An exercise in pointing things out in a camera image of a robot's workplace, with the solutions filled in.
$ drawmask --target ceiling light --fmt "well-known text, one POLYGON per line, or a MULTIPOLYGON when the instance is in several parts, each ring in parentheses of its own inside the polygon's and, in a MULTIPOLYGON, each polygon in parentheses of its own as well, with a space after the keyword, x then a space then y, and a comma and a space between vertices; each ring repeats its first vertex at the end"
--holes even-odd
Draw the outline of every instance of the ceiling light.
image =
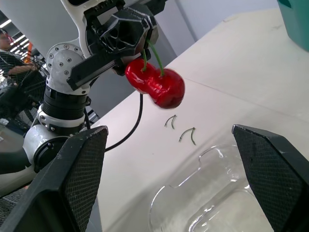
POLYGON ((8 21, 2 23, 2 24, 0 25, 0 28, 3 28, 4 26, 8 25, 10 22, 11 22, 11 20, 9 19, 8 21))
POLYGON ((15 51, 16 49, 17 49, 17 47, 13 48, 13 49, 11 50, 11 52, 15 51))
POLYGON ((14 43, 20 41, 20 40, 21 40, 22 38, 24 38, 24 37, 25 37, 25 35, 22 35, 21 37, 17 38, 17 39, 14 41, 14 43))
POLYGON ((20 45, 25 44, 29 39, 24 40, 23 42, 20 43, 20 45))
POLYGON ((23 48, 26 48, 26 47, 28 47, 28 45, 29 45, 29 43, 28 44, 26 44, 23 48))

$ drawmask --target transparent plastic tray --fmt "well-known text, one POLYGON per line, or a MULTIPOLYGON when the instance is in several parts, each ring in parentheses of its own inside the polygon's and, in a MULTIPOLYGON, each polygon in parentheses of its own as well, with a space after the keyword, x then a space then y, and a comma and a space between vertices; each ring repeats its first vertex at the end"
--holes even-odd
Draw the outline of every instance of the transparent plastic tray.
POLYGON ((152 232, 273 231, 235 145, 212 147, 178 171, 154 197, 149 226, 152 232))

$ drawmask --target wall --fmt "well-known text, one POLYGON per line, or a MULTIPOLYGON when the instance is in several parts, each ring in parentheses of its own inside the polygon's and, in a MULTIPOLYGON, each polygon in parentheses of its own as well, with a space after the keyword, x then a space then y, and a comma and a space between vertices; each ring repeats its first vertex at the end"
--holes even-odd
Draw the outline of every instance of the wall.
POLYGON ((0 6, 43 56, 53 45, 78 37, 60 0, 0 0, 0 6))
POLYGON ((176 0, 195 40, 228 16, 278 7, 277 0, 176 0))

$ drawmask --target white table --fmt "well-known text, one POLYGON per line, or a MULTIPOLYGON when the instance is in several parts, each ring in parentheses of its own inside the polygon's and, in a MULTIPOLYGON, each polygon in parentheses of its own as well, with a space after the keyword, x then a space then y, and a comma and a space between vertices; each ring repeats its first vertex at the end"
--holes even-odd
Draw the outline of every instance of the white table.
MULTIPOLYGON (((233 124, 284 135, 308 159, 309 53, 287 36, 279 10, 239 14, 205 35, 170 65, 185 79, 183 103, 174 110, 144 99, 136 132, 105 155, 98 192, 105 232, 147 232, 156 191, 188 158, 213 145, 235 143, 233 124), (172 115, 175 130, 165 128, 172 115), (196 127, 194 146, 183 131, 196 127)), ((107 125, 107 146, 136 122, 134 92, 94 126, 107 125)))

